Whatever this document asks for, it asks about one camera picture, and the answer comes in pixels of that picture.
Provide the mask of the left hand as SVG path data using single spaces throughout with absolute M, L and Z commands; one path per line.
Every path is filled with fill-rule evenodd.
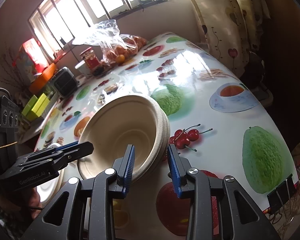
M 37 218 L 43 206 L 37 188 L 10 192 L 0 195 L 0 207 L 10 215 L 22 215 Z

